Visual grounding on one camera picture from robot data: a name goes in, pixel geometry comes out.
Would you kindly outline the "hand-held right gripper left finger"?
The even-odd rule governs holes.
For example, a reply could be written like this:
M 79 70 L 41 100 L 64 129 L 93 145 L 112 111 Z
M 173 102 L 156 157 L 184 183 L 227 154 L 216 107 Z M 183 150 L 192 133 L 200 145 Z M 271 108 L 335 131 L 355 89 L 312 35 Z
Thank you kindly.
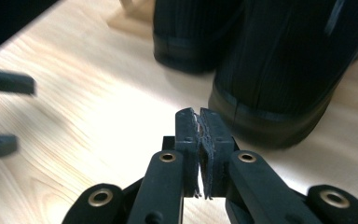
M 175 149 L 184 157 L 184 195 L 200 196 L 199 132 L 197 114 L 189 107 L 175 114 Z

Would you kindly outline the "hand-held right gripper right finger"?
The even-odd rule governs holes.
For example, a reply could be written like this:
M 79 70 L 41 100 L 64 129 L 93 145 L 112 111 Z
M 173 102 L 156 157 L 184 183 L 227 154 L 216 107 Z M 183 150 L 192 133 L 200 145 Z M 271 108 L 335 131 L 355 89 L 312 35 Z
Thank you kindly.
M 225 197 L 234 140 L 220 115 L 210 109 L 200 110 L 199 125 L 200 168 L 205 198 Z

